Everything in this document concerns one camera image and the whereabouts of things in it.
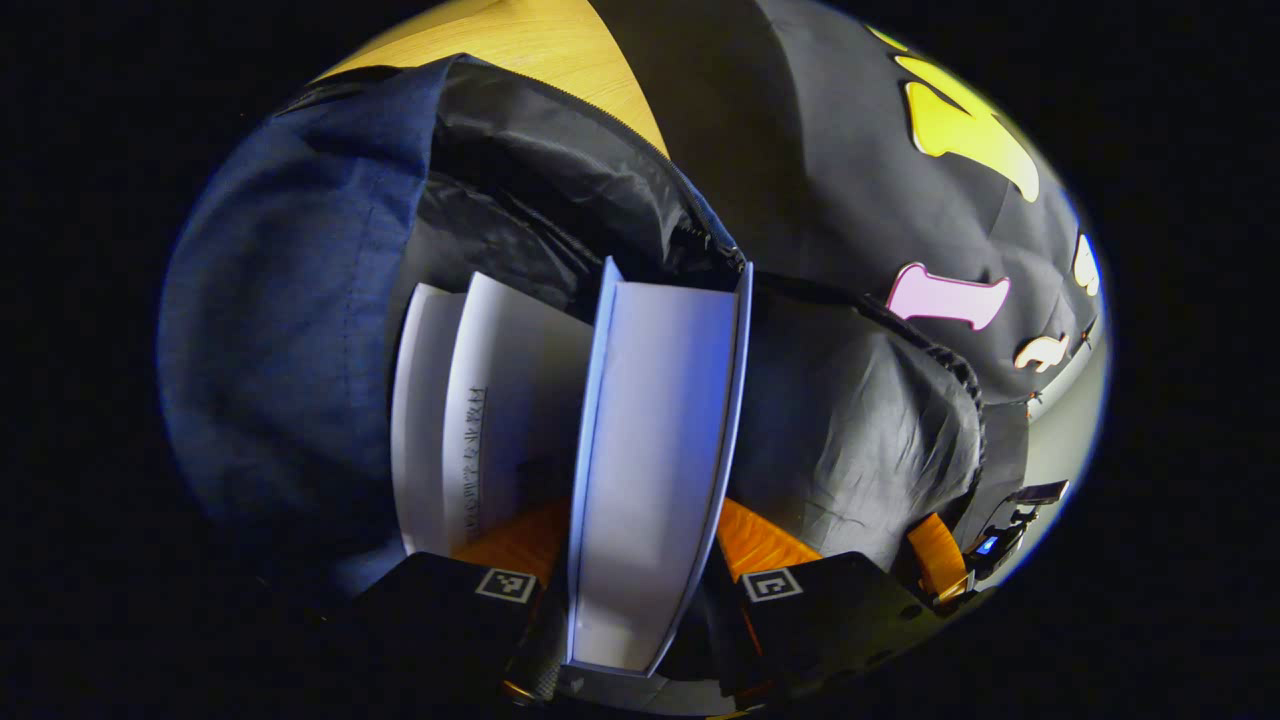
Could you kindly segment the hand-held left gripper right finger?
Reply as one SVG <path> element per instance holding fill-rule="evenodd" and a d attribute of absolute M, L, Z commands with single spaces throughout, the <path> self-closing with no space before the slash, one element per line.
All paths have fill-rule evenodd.
<path fill-rule="evenodd" d="M 936 635 L 946 611 L 859 552 L 817 555 L 726 500 L 695 598 L 735 701 L 795 701 Z"/>

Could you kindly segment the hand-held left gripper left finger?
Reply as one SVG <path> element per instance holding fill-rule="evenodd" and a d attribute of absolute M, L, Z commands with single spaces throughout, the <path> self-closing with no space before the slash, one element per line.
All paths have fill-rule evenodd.
<path fill-rule="evenodd" d="M 360 639 L 420 698 L 550 698 L 567 643 L 570 505 L 553 500 L 458 557 L 408 556 L 355 602 Z"/>

